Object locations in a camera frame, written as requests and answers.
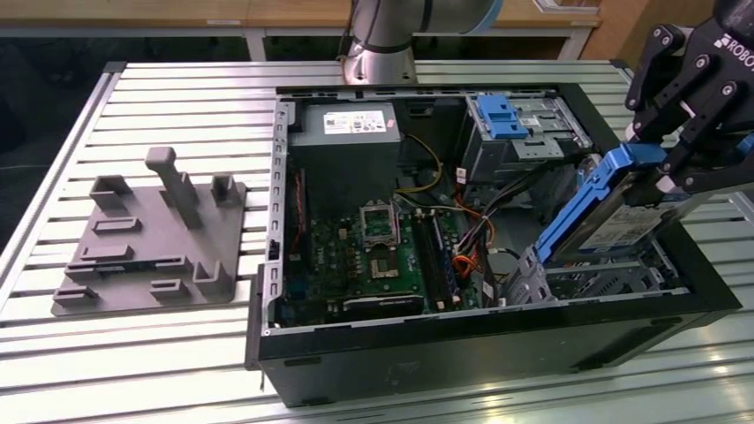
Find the table leg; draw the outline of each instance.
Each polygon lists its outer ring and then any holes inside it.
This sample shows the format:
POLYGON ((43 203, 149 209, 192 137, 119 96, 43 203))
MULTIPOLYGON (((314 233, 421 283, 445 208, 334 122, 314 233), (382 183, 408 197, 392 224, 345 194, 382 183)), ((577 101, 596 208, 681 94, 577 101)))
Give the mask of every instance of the table leg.
POLYGON ((248 28, 244 30, 244 38, 246 39, 248 57, 253 62, 265 62, 266 54, 264 52, 264 29, 248 28))
POLYGON ((569 37, 563 44, 563 49, 557 56, 557 60, 577 60, 580 57, 580 52, 587 45, 588 35, 591 34, 591 28, 573 29, 569 33, 569 37))

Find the wooden cabinet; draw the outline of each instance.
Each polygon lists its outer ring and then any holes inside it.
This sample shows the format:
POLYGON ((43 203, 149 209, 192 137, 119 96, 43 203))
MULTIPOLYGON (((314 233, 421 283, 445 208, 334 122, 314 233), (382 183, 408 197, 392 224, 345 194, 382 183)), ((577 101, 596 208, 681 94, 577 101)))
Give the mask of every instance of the wooden cabinet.
POLYGON ((17 25, 237 26, 244 23, 246 7, 248 0, 0 0, 0 22, 17 25))
POLYGON ((555 0, 560 6, 596 7, 601 0, 555 0))
MULTIPOLYGON (((252 27, 341 27, 348 0, 249 0, 252 27)), ((541 13, 532 0, 505 0, 492 27, 596 27, 599 17, 581 13, 541 13)))

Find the gray plastic stand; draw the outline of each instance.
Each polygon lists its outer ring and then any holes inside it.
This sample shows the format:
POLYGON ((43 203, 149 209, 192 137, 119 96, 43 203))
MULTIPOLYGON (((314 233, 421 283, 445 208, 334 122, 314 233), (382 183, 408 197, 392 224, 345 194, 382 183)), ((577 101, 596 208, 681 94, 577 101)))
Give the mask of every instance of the gray plastic stand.
POLYGON ((193 186, 174 161, 171 148, 149 149, 145 166, 163 188, 130 188, 118 175, 95 179, 95 207, 54 291, 54 315, 233 298, 246 188, 228 175, 193 186))

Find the ram slot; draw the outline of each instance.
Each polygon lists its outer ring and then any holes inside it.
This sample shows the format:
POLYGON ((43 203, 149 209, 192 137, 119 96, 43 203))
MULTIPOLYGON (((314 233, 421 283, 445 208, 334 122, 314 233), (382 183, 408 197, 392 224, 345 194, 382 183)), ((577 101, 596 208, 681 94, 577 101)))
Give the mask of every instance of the ram slot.
POLYGON ((421 279, 426 290, 426 303, 434 312, 442 312, 452 306, 452 292, 446 287, 446 276, 442 270, 440 254, 441 244, 437 243, 432 220, 413 216, 410 220, 416 255, 421 268, 421 279))
POLYGON ((437 241, 438 250, 438 266, 441 267, 442 274, 444 274, 444 281, 446 291, 449 292, 449 298, 452 304, 445 304, 445 307, 449 305, 456 305, 460 302, 460 297, 457 296, 457 281, 456 281, 456 271, 452 268, 452 258, 449 257, 449 251, 445 249, 442 240, 442 230, 438 227, 438 220, 436 216, 432 216, 432 226, 434 227, 434 240, 437 241))

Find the metal workbench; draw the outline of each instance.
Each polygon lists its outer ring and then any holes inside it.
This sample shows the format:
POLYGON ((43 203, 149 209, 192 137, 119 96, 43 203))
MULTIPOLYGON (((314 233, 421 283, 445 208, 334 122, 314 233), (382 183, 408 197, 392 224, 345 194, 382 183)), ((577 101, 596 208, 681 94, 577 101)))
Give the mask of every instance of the metal workbench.
MULTIPOLYGON (((617 134, 629 120, 628 76, 607 62, 420 62, 417 73, 426 84, 573 82, 617 134)), ((296 410, 268 383, 260 390, 260 374, 241 362, 248 280, 262 260, 274 87, 340 83, 333 63, 129 64, 102 75, 0 258, 0 422, 754 419, 754 208, 739 194, 712 198, 685 226, 743 309, 621 367, 296 410), (230 171, 249 187, 236 299, 162 314, 54 318, 50 293, 93 207, 93 178, 122 174, 130 186, 157 184, 141 160, 165 144, 194 183, 230 171)))

